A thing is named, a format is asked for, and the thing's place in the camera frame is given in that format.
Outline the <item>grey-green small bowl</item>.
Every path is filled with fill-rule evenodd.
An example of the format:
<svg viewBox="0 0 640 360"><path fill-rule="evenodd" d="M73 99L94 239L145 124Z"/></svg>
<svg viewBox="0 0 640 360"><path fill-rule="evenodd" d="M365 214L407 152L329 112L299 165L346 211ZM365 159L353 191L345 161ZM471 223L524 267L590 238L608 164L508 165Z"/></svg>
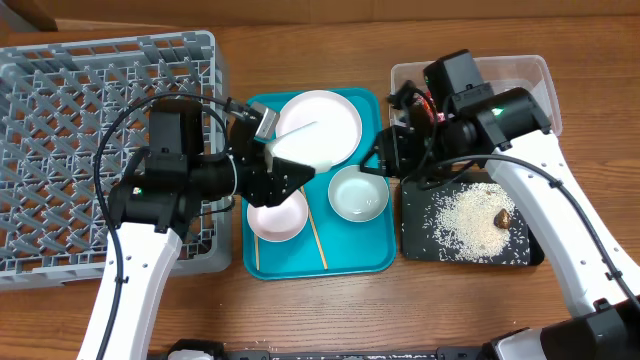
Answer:
<svg viewBox="0 0 640 360"><path fill-rule="evenodd" d="M328 187L331 208L341 218L354 222L368 222L385 210L390 197L389 185L378 175L360 171L358 165L339 170Z"/></svg>

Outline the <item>red snack wrapper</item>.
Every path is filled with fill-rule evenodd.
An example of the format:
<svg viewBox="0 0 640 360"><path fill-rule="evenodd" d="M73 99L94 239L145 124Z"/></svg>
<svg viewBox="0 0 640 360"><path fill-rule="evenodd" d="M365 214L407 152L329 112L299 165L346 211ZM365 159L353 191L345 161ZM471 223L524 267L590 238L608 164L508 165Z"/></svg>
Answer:
<svg viewBox="0 0 640 360"><path fill-rule="evenodd" d="M423 97L417 96L416 100L421 104L421 106L426 111L427 115L430 118L431 123L434 123L435 121L441 122L442 120L441 113L434 113L431 107L429 106L428 102Z"/></svg>

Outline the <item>pink small bowl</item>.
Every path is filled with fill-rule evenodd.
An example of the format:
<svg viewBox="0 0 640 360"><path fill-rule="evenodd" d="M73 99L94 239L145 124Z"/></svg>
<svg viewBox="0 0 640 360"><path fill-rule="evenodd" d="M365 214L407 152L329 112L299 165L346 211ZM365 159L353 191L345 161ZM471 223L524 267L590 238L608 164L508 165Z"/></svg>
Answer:
<svg viewBox="0 0 640 360"><path fill-rule="evenodd" d="M308 218L309 206L299 190L274 207L247 207L249 227L258 238L268 242L279 243L293 239L304 229Z"/></svg>

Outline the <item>wooden chopstick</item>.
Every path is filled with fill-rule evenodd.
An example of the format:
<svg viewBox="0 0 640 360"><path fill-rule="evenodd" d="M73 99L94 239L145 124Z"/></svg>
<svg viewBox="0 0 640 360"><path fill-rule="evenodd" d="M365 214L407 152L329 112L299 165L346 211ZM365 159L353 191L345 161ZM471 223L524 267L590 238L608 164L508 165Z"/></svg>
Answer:
<svg viewBox="0 0 640 360"><path fill-rule="evenodd" d="M321 239L320 239L320 236L319 236L319 232L318 232L315 220L314 220L313 212L312 212L312 209L311 209L311 204L309 202L309 199L308 199L308 196L307 196L307 193L306 193L306 190L305 190L304 186L302 186L300 188L300 191L301 191L302 195L304 196L305 201L307 202L307 205L308 205L308 208L309 208L309 210L308 210L309 222L311 224L311 228L312 228L314 239L315 239L315 242L316 242L316 246L317 246L321 261L322 261L323 268L324 268L325 271L327 271L328 270L328 263L327 263L327 260L326 260L326 255L325 255L325 252L324 252L324 249L323 249L323 246L322 246L322 242L321 242Z"/></svg>
<svg viewBox="0 0 640 360"><path fill-rule="evenodd" d="M261 262L260 262L260 238L257 234L254 234L254 254L255 254L255 265L256 270L260 271Z"/></svg>

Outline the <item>white rice grains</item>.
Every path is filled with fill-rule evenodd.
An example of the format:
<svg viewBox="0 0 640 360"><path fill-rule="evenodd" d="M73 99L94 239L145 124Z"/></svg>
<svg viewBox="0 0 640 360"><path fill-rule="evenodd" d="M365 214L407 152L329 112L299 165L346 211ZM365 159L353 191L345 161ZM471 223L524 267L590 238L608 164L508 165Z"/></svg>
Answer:
<svg viewBox="0 0 640 360"><path fill-rule="evenodd" d="M432 191L425 206L419 248L436 261L528 265L528 226L506 191L496 183L451 183ZM511 214L508 230L494 226L502 209Z"/></svg>

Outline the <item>brown food scrap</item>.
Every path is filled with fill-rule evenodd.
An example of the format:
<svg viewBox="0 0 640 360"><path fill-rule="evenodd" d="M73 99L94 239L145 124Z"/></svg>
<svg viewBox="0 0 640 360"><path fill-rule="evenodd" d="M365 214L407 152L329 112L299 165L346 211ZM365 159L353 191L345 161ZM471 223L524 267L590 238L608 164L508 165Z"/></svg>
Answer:
<svg viewBox="0 0 640 360"><path fill-rule="evenodd" d="M494 226L499 229L508 230L511 225L511 214L510 212L502 208L494 217L493 220Z"/></svg>

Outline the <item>white paper napkin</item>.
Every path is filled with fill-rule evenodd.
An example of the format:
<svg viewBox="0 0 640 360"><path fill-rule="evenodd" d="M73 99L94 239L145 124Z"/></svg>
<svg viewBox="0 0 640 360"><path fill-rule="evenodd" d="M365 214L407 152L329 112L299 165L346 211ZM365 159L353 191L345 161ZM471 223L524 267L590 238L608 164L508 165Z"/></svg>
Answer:
<svg viewBox="0 0 640 360"><path fill-rule="evenodd" d="M274 168L276 159L310 166L317 174L328 172L332 167L332 154L327 129L313 122L277 137L265 147L265 162L269 171Z"/></svg>

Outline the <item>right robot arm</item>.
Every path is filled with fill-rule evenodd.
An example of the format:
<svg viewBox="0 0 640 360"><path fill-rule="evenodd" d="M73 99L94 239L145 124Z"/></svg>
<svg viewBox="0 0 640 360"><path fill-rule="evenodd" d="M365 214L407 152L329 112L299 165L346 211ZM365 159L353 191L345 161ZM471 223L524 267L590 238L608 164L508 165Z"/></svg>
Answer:
<svg viewBox="0 0 640 360"><path fill-rule="evenodd" d="M437 186L453 165L485 169L513 199L562 288L568 320L525 328L484 344L482 359L635 359L639 355L639 267L614 239L570 171L549 117L516 87L496 93L468 50L423 71L388 97L408 111L417 98L431 116L407 116L368 150L374 173Z"/></svg>

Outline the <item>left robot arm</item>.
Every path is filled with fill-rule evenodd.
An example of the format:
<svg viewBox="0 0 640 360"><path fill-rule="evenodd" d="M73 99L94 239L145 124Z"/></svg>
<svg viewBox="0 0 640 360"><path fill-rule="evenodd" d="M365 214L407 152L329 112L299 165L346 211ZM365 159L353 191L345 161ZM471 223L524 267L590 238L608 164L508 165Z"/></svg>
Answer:
<svg viewBox="0 0 640 360"><path fill-rule="evenodd" d="M94 156L109 238L81 359L146 357L166 281L193 220L205 214L203 202L240 195L255 207L273 207L331 167L305 139L314 124L275 138L277 112L231 98L160 93L131 104L106 134L144 105L149 144L109 192L100 178L106 139Z"/></svg>

